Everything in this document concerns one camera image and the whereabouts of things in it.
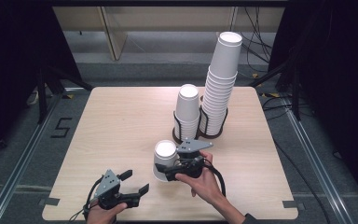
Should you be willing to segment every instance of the aluminum rail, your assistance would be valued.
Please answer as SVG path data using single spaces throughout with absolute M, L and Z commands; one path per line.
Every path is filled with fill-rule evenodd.
M 21 157 L 17 161 L 17 164 L 10 177 L 8 178 L 6 184 L 3 186 L 0 192 L 0 219 L 4 214 L 7 205 L 10 202 L 10 199 L 13 196 L 13 193 L 16 190 L 16 187 L 20 182 L 32 156 L 34 155 L 34 151 L 42 137 L 43 132 L 45 131 L 51 114 L 53 113 L 55 107 L 57 106 L 61 98 L 62 95 L 58 94 L 54 95 L 51 99 L 51 103 L 49 104 L 48 113 L 46 114 L 45 119 L 41 123 L 37 124 L 30 141 L 22 152 Z
M 283 105 L 290 105 L 290 101 L 288 99 L 282 98 Z M 302 147 L 304 148 L 308 159 L 310 160 L 310 164 L 315 172 L 316 176 L 321 183 L 321 186 L 324 190 L 324 193 L 330 202 L 331 207 L 336 214 L 336 217 L 341 224 L 350 224 L 353 223 L 351 215 L 342 200 L 341 196 L 338 193 L 336 186 L 333 184 L 329 174 L 327 173 L 321 159 L 318 156 L 315 148 L 313 147 L 308 135 L 302 126 L 301 121 L 297 120 L 296 116 L 292 111 L 288 111 L 287 116 L 290 119 L 290 122 L 295 129 L 298 139 L 301 142 Z

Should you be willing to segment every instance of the finger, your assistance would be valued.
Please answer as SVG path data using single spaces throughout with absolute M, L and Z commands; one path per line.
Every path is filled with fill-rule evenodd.
M 117 215 L 120 212 L 124 211 L 127 208 L 127 204 L 126 203 L 120 203 L 118 205 L 116 205 L 114 208 L 109 210 L 109 213 L 111 213 L 112 215 Z
M 193 184 L 193 178 L 191 178 L 190 176 L 188 175 L 184 175 L 184 174 L 176 174 L 175 175 L 175 178 L 179 181 L 182 181 L 186 184 L 188 184 L 190 187 L 192 186 Z
M 93 206 L 95 206 L 97 204 L 98 204 L 98 199 L 93 200 L 93 201 L 90 202 L 89 207 L 93 207 Z
M 213 159 L 213 156 L 212 156 L 212 154 L 211 153 L 209 153 L 209 152 L 207 152 L 207 151 L 200 151 L 200 154 L 201 154 L 201 156 L 203 156 L 203 157 L 205 157 L 205 159 L 207 160 L 207 161 L 210 161 L 211 163 L 212 163 L 212 159 Z
M 191 189 L 191 196 L 196 197 L 197 193 L 195 190 Z

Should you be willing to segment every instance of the cable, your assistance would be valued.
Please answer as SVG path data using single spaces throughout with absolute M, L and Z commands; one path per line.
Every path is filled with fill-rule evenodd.
M 259 25 L 259 23 L 258 23 L 258 17 L 259 17 L 260 7 L 256 7 L 256 8 L 255 8 L 255 22 L 252 20 L 252 18 L 251 18 L 251 16 L 250 16 L 249 12 L 248 12 L 248 10 L 247 10 L 247 8 L 245 7 L 244 9 L 245 9 L 246 15 L 248 16 L 249 21 L 251 22 L 252 27 L 253 27 L 253 30 L 254 30 L 254 31 L 253 31 L 253 34 L 252 34 L 252 38 L 250 39 L 250 42 L 249 42 L 249 48 L 250 48 L 251 43 L 255 43 L 255 42 L 253 41 L 253 36 L 255 35 L 255 36 L 258 38 L 258 40 L 260 41 L 259 44 L 261 45 L 262 50 L 263 50 L 263 52 L 265 53 L 265 55 L 266 55 L 266 57 L 267 57 L 266 61 L 269 62 L 270 53 L 269 53 L 269 51 L 267 50 L 267 44 L 264 43 L 264 41 L 263 41 L 263 39 L 262 39 L 262 37 L 261 37 L 260 25 Z
M 299 107 L 299 108 L 309 107 L 309 105 L 307 105 L 307 104 L 301 104 L 301 105 L 304 105 L 304 106 Z M 277 106 L 272 106 L 272 107 L 266 107 L 266 108 L 264 108 L 263 111 L 269 111 L 269 110 L 273 110 L 273 109 L 277 109 L 277 108 L 282 108 L 282 107 L 290 108 L 291 106 L 292 106 L 291 104 L 289 104 L 289 105 L 277 105 Z
M 253 70 L 255 70 L 256 72 L 266 72 L 267 73 L 267 71 L 260 71 L 260 70 L 257 70 L 257 69 L 255 69 L 255 68 L 253 68 L 252 66 L 251 66 L 251 64 L 249 63 L 249 49 L 250 49 L 250 47 L 251 47 L 251 43 L 252 42 L 249 42 L 249 45 L 246 47 L 245 46 L 245 48 L 247 49 L 246 50 L 246 62 L 248 63 L 248 65 L 249 65 L 249 67 L 250 68 L 252 68 Z M 261 58 L 261 56 L 259 56 L 257 53 L 255 53 L 255 56 L 257 56 L 258 58 L 260 58 L 260 59 L 262 59 L 262 60 L 265 60 L 265 59 L 263 59 L 263 58 Z
M 282 98 L 291 98 L 292 96 L 278 96 L 278 97 L 273 97 L 270 99 L 267 99 L 266 102 L 264 102 L 264 104 L 261 105 L 261 108 L 264 108 L 266 106 L 266 104 L 272 100 L 276 100 L 276 99 L 282 99 Z
M 263 45 L 263 43 L 255 42 L 254 40 L 249 39 L 249 38 L 246 37 L 242 32 L 240 32 L 240 33 L 241 33 L 241 36 L 242 36 L 244 39 L 246 39 L 246 40 L 248 40 L 248 41 L 252 41 L 253 44 Z M 266 48 L 272 49 L 272 46 L 270 46 L 270 45 L 268 45 L 268 44 L 266 44 L 266 43 L 264 43 L 264 45 L 266 46 Z
M 277 118 L 280 118 L 281 116 L 285 115 L 287 112 L 289 112 L 289 110 L 288 110 L 288 109 L 286 109 L 286 110 L 284 111 L 284 113 L 282 113 L 281 115 L 278 115 L 278 116 L 275 116 L 275 117 L 269 118 L 269 119 L 267 119 L 267 120 L 272 120 L 272 119 L 277 119 Z
M 258 53 L 256 53 L 254 50 L 250 49 L 249 46 L 246 46 L 246 45 L 243 44 L 243 43 L 242 43 L 242 46 L 243 46 L 247 51 L 250 51 L 250 52 L 251 52 L 254 56 L 256 56 L 257 58 L 263 60 L 265 63 L 269 63 L 269 61 L 268 61 L 267 59 L 261 57 L 261 56 L 260 56 Z
M 305 184 L 307 185 L 307 187 L 310 189 L 310 192 L 312 193 L 313 197 L 315 197 L 316 201 L 318 202 L 318 204 L 321 206 L 322 211 L 324 212 L 324 217 L 327 221 L 327 223 L 330 223 L 330 218 L 327 215 L 327 212 L 324 208 L 324 205 L 322 204 L 321 200 L 319 199 L 319 197 L 316 195 L 315 191 L 313 190 L 313 188 L 310 186 L 310 183 L 308 182 L 308 180 L 305 178 L 305 176 L 300 172 L 298 166 L 293 162 L 293 160 L 289 157 L 289 155 L 281 148 L 281 146 L 277 143 L 277 141 L 275 140 L 275 138 L 273 138 L 273 141 L 275 143 L 275 146 L 277 146 L 277 148 L 281 151 L 281 153 L 283 153 L 283 155 L 287 158 L 287 160 L 290 161 L 290 163 L 292 163 L 293 167 L 295 167 L 296 171 L 298 172 L 298 174 L 301 176 L 301 178 L 303 179 L 303 181 L 305 182 Z
M 223 194 L 223 196 L 226 197 L 226 184 L 225 184 L 225 180 L 223 179 L 222 174 L 220 174 L 220 172 L 217 171 L 216 168 L 214 168 L 214 166 L 212 165 L 212 163 L 210 161 L 208 161 L 208 160 L 206 160 L 206 161 L 210 165 L 207 165 L 204 163 L 203 166 L 210 169 L 215 175 L 217 175 L 217 178 L 219 179 L 219 182 L 220 182 L 220 188 L 222 189 L 222 194 Z
M 97 185 L 99 185 L 101 183 L 101 181 L 103 181 L 103 176 L 101 176 L 101 178 L 99 178 L 97 181 L 95 181 L 94 185 L 92 186 L 91 190 L 89 191 L 89 196 L 87 197 L 86 204 L 84 204 L 83 209 L 80 210 L 80 212 L 83 211 L 83 215 L 86 220 L 87 220 L 87 217 L 89 216 L 90 209 L 92 207 L 94 207 L 95 205 L 97 205 L 97 204 L 94 204 L 92 207 L 89 207 L 91 194 L 94 191 L 94 189 L 97 187 Z M 73 217 L 77 218 L 77 216 L 79 215 L 80 212 L 78 212 L 77 214 L 74 214 Z
M 98 204 L 96 203 L 96 204 L 94 204 L 92 207 L 90 207 L 89 209 L 91 209 L 91 208 L 93 208 L 93 207 L 95 207 L 95 206 L 97 206 Z M 73 216 L 71 216 L 71 218 L 69 218 L 69 221 L 68 222 L 74 222 L 75 220 L 76 220 L 76 218 L 79 216 L 79 214 L 81 213 L 81 212 L 83 212 L 84 211 L 84 209 L 81 209 L 80 211 L 78 211 L 78 212 L 76 212 Z

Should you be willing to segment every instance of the human hand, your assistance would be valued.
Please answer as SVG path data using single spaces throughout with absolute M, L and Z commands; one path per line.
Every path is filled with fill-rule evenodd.
M 207 162 L 213 162 L 211 153 L 200 151 L 200 154 L 207 160 Z M 217 185 L 214 173 L 206 167 L 202 168 L 202 174 L 198 178 L 192 178 L 184 174 L 176 174 L 175 178 L 191 187 L 191 194 L 193 197 L 199 195 L 201 199 L 213 206 L 215 206 L 218 201 L 225 198 Z
M 203 156 L 212 165 L 213 156 L 211 153 L 200 151 Z M 230 224 L 239 224 L 245 220 L 245 216 L 237 210 L 223 195 L 217 185 L 214 173 L 206 168 L 202 168 L 202 174 L 198 178 L 193 178 L 184 174 L 176 174 L 175 178 L 191 187 L 193 197 L 199 195 L 205 202 L 211 204 Z
M 127 208 L 126 203 L 120 203 L 109 210 L 104 210 L 98 205 L 98 200 L 91 203 L 87 224 L 111 224 L 120 212 Z

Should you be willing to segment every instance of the wooden table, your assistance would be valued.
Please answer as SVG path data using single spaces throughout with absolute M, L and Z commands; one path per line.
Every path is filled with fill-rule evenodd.
M 120 192 L 137 192 L 147 183 L 150 190 L 139 207 L 125 210 L 118 220 L 223 220 L 201 198 L 192 198 L 188 185 L 161 182 L 152 173 L 156 143 L 173 140 L 172 112 L 179 89 L 95 88 L 49 196 L 60 201 L 46 205 L 43 218 L 68 220 L 107 169 L 117 175 L 132 169 L 133 176 L 121 183 Z M 199 89 L 202 95 L 204 88 Z M 214 144 L 205 150 L 213 153 L 228 199 L 259 219 L 296 218 L 296 208 L 283 207 L 283 201 L 294 199 L 255 89 L 234 88 L 228 110 L 222 135 L 200 138 Z

